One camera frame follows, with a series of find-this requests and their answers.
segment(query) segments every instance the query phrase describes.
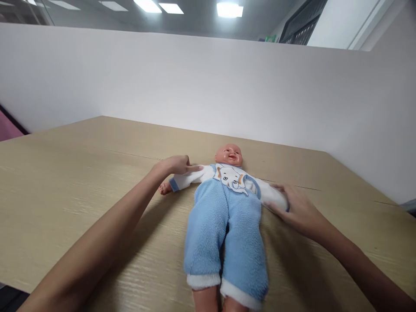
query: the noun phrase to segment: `white long-sleeve shirt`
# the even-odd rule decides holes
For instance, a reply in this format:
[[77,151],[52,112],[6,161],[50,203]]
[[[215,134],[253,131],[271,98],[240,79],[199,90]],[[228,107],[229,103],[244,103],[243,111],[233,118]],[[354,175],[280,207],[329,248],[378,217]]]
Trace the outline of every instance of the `white long-sleeve shirt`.
[[[223,184],[228,185],[228,187],[234,190],[235,192],[246,192],[245,189],[249,189],[259,197],[262,204],[266,202],[272,202],[276,204],[280,209],[288,211],[287,199],[281,192],[271,187],[268,183],[250,176],[243,169],[227,164],[215,164],[215,168],[217,168],[218,170],[218,172],[216,172],[212,165],[203,167],[204,168],[201,171],[189,172],[184,175],[174,175],[173,178],[169,180],[169,183],[172,186],[173,191],[177,192],[181,189],[185,189],[188,186],[190,186],[191,183],[203,183],[209,179],[220,180],[220,170],[227,170],[228,172],[230,170],[233,170],[237,173],[237,175],[235,175],[236,180],[234,180],[234,184],[232,184],[231,182],[231,186],[237,185],[237,187],[232,188],[230,187],[229,182],[221,181],[223,182]],[[240,182],[241,179],[238,179],[238,175],[240,175],[240,177],[244,177],[243,183]]]

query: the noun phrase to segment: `fluorescent light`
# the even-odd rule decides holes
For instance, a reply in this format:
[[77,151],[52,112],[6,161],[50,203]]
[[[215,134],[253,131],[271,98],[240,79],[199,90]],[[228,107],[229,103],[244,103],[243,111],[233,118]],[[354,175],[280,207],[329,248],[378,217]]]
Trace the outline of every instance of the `fluorescent light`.
[[220,17],[236,18],[243,16],[243,6],[236,3],[220,2],[217,3],[217,12]]
[[159,5],[169,14],[183,14],[181,8],[176,3],[159,3]]
[[78,10],[78,11],[80,11],[79,8],[77,8],[76,6],[73,6],[69,3],[66,3],[65,1],[49,0],[49,2],[52,2],[53,4],[59,5],[60,7],[63,7],[63,8],[68,9],[68,10]]
[[47,8],[47,9],[50,9],[51,8],[50,6],[44,6],[43,3],[39,3],[39,2],[36,2],[36,5],[38,7],[42,7],[42,8]]
[[3,2],[3,1],[0,1],[0,5],[6,5],[6,6],[9,6],[9,7],[14,7],[14,4]]
[[162,13],[162,10],[152,0],[134,0],[147,13]]
[[114,1],[99,1],[99,3],[113,11],[128,11],[126,8]]
[[36,5],[35,0],[23,0],[23,1],[27,2],[27,3],[30,3],[30,4],[33,4],[33,5]]

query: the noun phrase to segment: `white sleeve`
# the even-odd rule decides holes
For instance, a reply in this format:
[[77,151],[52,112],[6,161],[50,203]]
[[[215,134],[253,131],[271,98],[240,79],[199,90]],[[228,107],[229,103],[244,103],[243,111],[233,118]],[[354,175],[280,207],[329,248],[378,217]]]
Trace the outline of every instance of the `white sleeve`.
[[272,202],[283,211],[287,211],[288,203],[285,195],[276,190],[274,187],[271,187],[270,184],[260,179],[255,180],[260,187],[260,200],[262,204],[264,204],[265,202]]
[[184,175],[174,175],[169,180],[170,186],[174,192],[181,189],[185,189],[191,185],[191,183],[202,183],[215,174],[214,169],[211,166],[203,166],[203,170],[197,172],[189,172]]

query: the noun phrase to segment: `doll head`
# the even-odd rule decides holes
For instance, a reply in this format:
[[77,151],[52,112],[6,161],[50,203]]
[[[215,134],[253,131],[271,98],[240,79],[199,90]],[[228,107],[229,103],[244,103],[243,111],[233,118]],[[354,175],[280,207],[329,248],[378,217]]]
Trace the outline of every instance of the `doll head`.
[[214,160],[216,163],[226,163],[236,167],[241,167],[243,165],[241,149],[235,144],[225,144],[220,147],[215,154]]

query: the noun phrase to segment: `pink wall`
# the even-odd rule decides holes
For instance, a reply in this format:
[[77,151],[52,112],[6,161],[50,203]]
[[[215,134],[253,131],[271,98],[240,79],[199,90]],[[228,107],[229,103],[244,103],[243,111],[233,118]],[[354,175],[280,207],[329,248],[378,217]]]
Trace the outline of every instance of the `pink wall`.
[[23,133],[0,111],[0,141],[21,137]]

